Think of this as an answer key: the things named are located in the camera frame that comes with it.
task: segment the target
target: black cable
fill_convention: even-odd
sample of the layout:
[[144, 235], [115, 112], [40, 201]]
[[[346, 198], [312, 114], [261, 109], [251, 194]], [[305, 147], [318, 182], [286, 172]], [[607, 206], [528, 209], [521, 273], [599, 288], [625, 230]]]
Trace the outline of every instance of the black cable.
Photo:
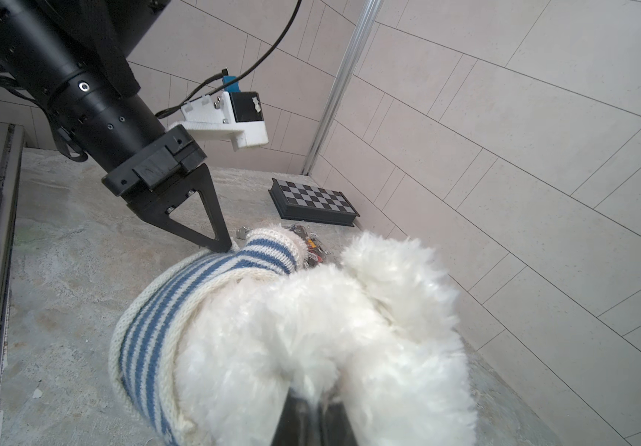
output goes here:
[[[271, 48], [270, 48], [270, 49], [268, 49], [268, 51], [266, 51], [266, 52], [265, 52], [265, 54], [255, 62], [255, 64], [254, 64], [254, 65], [252, 65], [249, 69], [247, 69], [246, 71], [244, 71], [244, 72], [243, 72], [242, 74], [240, 74], [238, 77], [234, 78], [234, 79], [233, 79], [233, 80], [231, 80], [231, 81], [228, 81], [226, 84], [223, 84], [223, 85], [221, 85], [221, 86], [218, 86], [217, 88], [214, 88], [212, 91], [210, 91], [210, 92], [209, 92], [209, 93], [207, 93], [207, 94], [209, 94], [209, 95], [211, 95], [211, 94], [215, 94], [215, 93], [217, 93], [217, 92], [219, 92], [219, 91], [223, 90], [224, 88], [228, 87], [229, 85], [234, 85], [234, 84], [236, 84], [238, 81], [240, 81], [240, 80], [241, 80], [241, 79], [243, 79], [244, 77], [248, 76], [248, 75], [251, 73], [251, 71], [253, 71], [253, 70], [255, 70], [255, 69], [256, 69], [256, 67], [258, 67], [259, 65], [261, 65], [261, 62], [263, 62], [263, 61], [264, 61], [264, 60], [265, 60], [265, 59], [266, 59], [266, 58], [267, 58], [267, 57], [268, 57], [268, 56], [273, 52], [273, 50], [275, 50], [275, 49], [276, 49], [276, 47], [278, 46], [278, 44], [280, 44], [280, 41], [281, 41], [281, 40], [283, 40], [283, 38], [285, 37], [286, 33], [287, 33], [287, 32], [288, 32], [288, 30], [290, 29], [290, 26], [293, 24], [293, 21], [295, 20], [295, 16], [296, 16], [296, 15], [298, 15], [298, 9], [300, 9], [300, 3], [301, 3], [301, 1], [302, 1], [302, 0], [298, 0], [298, 3], [296, 3], [296, 4], [295, 4], [295, 9], [293, 10], [293, 14], [291, 14], [291, 16], [290, 16], [290, 20], [288, 21], [288, 24], [287, 24], [287, 25], [285, 26], [285, 28], [283, 29], [283, 32], [281, 32], [281, 34], [280, 34], [280, 36], [278, 37], [278, 39], [276, 39], [276, 42], [274, 42], [274, 43], [273, 43], [273, 45], [271, 45]], [[218, 79], [221, 79], [223, 76], [220, 76], [220, 75], [221, 75], [221, 74], [216, 74], [216, 75], [214, 75], [214, 76], [210, 77], [209, 79], [205, 80], [205, 81], [204, 81], [204, 82], [202, 82], [201, 84], [199, 84], [199, 86], [197, 86], [196, 88], [194, 88], [194, 91], [192, 91], [192, 92], [191, 92], [191, 94], [190, 94], [189, 96], [187, 96], [187, 97], [186, 97], [186, 99], [185, 99], [182, 103], [180, 103], [178, 106], [173, 106], [173, 107], [170, 107], [169, 109], [164, 109], [164, 110], [162, 110], [162, 111], [158, 111], [157, 113], [155, 113], [155, 116], [156, 116], [158, 119], [166, 118], [167, 116], [169, 116], [169, 115], [171, 115], [172, 113], [176, 112], [177, 110], [181, 109], [181, 108], [182, 108], [182, 106], [183, 106], [185, 103], [187, 103], [187, 102], [189, 101], [189, 99], [191, 99], [191, 97], [192, 97], [192, 96], [194, 96], [194, 95], [195, 95], [195, 94], [196, 94], [196, 93], [197, 93], [197, 92], [198, 92], [198, 91], [199, 91], [199, 90], [200, 90], [204, 85], [208, 85], [210, 82], [214, 82], [214, 81], [216, 81], [216, 80], [218, 80]]]
[[226, 68], [224, 68], [224, 71], [222, 71], [221, 73], [217, 73], [217, 74], [211, 76], [210, 78], [206, 79], [201, 84], [197, 85], [197, 87], [194, 88], [194, 90], [192, 90], [192, 92], [189, 94], [189, 96], [187, 96], [179, 105], [170, 107], [168, 109], [160, 110], [160, 111], [154, 113], [155, 117], [157, 119], [166, 118], [167, 116], [169, 116], [172, 113], [176, 112], [177, 110], [181, 109], [184, 106], [184, 104], [189, 102], [189, 99], [191, 99], [192, 96], [197, 94], [202, 87], [204, 87], [205, 85], [208, 85], [208, 84], [210, 84], [210, 83], [212, 83], [214, 81], [218, 81], [219, 79], [221, 79], [224, 76], [226, 76], [224, 74], [224, 72], [228, 73], [228, 71], [226, 71]]

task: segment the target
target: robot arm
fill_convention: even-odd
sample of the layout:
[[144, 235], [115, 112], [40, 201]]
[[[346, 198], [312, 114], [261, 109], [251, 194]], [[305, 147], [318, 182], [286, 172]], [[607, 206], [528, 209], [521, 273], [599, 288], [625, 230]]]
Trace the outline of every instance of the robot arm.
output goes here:
[[[168, 2], [0, 0], [0, 73], [12, 76], [0, 75], [0, 85], [45, 112], [63, 155], [74, 161], [89, 155], [104, 168], [103, 184], [140, 219], [228, 251], [206, 155], [190, 131], [200, 140], [230, 138], [235, 149], [266, 144], [260, 102], [254, 92], [204, 96], [182, 107], [189, 122], [165, 132], [137, 95], [125, 57]], [[195, 193], [213, 239], [169, 217]]]

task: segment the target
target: striped knitted fabric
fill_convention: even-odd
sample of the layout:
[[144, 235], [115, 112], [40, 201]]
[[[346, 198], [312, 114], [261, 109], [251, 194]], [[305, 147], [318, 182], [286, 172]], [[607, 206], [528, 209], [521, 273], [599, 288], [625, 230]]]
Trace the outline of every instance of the striped knitted fabric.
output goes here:
[[193, 255], [152, 282], [120, 318], [110, 347], [113, 387], [167, 445], [184, 445], [188, 434], [203, 429], [180, 413], [174, 395], [176, 346], [190, 317], [229, 281], [272, 281], [301, 268], [306, 253], [292, 237], [297, 236], [280, 228], [254, 230], [236, 253]]

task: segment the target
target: stone surface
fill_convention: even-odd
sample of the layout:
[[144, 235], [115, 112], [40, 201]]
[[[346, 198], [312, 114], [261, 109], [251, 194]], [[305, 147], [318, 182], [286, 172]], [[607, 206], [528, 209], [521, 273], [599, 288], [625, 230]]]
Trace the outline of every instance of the stone surface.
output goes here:
[[[102, 186], [103, 174], [93, 162], [71, 163], [54, 152], [23, 154], [0, 445], [161, 445], [111, 393], [109, 339], [132, 299], [198, 248], [138, 220]], [[234, 169], [213, 168], [212, 175], [232, 236], [241, 226], [281, 222], [268, 194], [272, 176], [313, 183], [310, 177]], [[196, 204], [175, 211], [178, 219], [205, 220]], [[307, 226], [335, 253], [358, 233], [354, 227]], [[469, 362], [480, 413], [478, 445], [559, 445], [473, 351]]]

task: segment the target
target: chessboard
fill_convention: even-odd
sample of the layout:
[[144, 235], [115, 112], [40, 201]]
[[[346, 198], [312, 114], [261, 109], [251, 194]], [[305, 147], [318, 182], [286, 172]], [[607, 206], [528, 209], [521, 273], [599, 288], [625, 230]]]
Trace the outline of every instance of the chessboard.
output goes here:
[[273, 178], [268, 192], [282, 219], [353, 226], [360, 216], [339, 191]]

